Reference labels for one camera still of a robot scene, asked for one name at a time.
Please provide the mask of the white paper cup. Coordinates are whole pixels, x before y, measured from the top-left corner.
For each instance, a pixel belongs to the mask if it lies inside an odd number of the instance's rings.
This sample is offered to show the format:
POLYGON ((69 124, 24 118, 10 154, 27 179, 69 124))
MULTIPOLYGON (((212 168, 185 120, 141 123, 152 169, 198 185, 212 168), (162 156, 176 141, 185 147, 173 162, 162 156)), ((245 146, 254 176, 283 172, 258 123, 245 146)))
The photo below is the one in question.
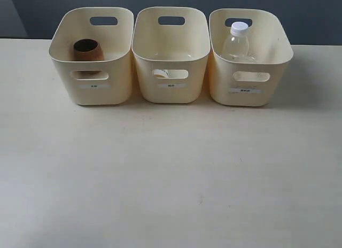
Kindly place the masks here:
POLYGON ((154 69, 152 73, 157 78, 169 78, 169 74, 166 69, 154 69))

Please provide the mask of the clear bottle white cap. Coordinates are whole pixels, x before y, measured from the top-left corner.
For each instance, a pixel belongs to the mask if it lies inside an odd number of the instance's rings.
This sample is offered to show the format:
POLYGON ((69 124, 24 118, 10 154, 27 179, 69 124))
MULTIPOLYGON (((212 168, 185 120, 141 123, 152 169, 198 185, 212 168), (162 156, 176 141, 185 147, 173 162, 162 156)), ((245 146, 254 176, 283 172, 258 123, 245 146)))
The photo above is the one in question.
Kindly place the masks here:
POLYGON ((249 53, 247 38, 248 24, 236 21, 231 25, 230 34, 226 38, 221 57, 236 63, 255 63, 256 59, 249 53))

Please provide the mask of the brown wooden cup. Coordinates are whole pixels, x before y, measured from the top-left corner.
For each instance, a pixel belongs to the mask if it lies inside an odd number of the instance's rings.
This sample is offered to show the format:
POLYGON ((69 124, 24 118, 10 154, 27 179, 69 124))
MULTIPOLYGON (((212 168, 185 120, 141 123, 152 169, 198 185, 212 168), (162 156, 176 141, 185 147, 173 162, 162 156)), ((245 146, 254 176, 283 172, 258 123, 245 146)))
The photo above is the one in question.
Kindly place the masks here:
MULTIPOLYGON (((74 61, 103 61, 104 54, 97 40, 85 38, 73 44, 72 58, 74 61)), ((77 79, 96 79, 101 71, 79 71, 77 79)))

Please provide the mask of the left cream plastic bin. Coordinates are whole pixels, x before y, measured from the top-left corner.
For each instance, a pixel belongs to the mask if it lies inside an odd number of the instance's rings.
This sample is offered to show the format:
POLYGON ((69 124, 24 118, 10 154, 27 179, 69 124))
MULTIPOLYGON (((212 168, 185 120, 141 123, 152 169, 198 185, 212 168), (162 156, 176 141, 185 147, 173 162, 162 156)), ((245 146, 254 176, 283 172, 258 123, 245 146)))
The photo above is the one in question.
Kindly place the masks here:
POLYGON ((123 7, 81 7, 67 12, 52 38, 49 55, 71 100, 79 105, 116 105, 133 88, 131 42, 134 14, 123 7), (104 59, 77 61, 74 44, 95 40, 104 59))

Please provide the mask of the cream plastic bin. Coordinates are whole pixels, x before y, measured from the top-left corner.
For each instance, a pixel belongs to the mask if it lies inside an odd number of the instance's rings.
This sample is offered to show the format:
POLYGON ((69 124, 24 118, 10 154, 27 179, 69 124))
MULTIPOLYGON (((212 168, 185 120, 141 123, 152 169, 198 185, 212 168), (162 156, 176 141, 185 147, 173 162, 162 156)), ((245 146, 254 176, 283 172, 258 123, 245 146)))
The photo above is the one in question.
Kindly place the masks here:
POLYGON ((263 106, 269 103, 293 50, 280 20, 257 9, 217 9, 209 15, 211 54, 208 60, 209 92, 229 106, 263 106), (221 57, 224 42, 235 21, 250 21, 247 60, 221 57))
POLYGON ((211 50, 206 16, 200 10, 171 6, 141 10, 131 48, 146 100, 186 104, 199 97, 211 50), (169 78, 157 78, 154 69, 166 69, 169 78))
POLYGON ((52 38, 49 55, 71 100, 79 105, 116 105, 133 88, 131 42, 134 14, 123 7, 81 7, 67 12, 52 38), (95 40, 104 59, 77 61, 74 44, 95 40))

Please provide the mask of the middle cream plastic bin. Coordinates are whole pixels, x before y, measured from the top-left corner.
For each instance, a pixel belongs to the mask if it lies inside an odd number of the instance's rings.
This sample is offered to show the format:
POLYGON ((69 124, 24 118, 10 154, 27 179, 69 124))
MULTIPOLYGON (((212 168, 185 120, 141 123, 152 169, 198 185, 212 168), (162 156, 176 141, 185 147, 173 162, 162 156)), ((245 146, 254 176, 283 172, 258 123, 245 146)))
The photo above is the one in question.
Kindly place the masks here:
POLYGON ((186 104, 199 97, 211 50, 206 16, 200 10, 171 6, 141 10, 131 48, 146 100, 186 104), (154 69, 166 69, 169 78, 157 78, 154 69))

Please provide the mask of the right cream plastic bin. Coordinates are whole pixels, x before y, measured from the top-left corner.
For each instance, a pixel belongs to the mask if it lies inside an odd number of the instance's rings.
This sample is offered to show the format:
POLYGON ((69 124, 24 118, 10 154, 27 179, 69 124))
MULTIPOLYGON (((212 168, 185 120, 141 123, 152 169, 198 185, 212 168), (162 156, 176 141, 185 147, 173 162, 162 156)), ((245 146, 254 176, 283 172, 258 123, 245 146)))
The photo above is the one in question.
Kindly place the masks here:
POLYGON ((208 60, 209 92, 229 106, 263 106, 269 103, 293 50, 280 20, 257 9, 217 9, 209 15, 211 54, 208 60), (247 60, 221 57, 224 42, 235 21, 250 21, 247 60))

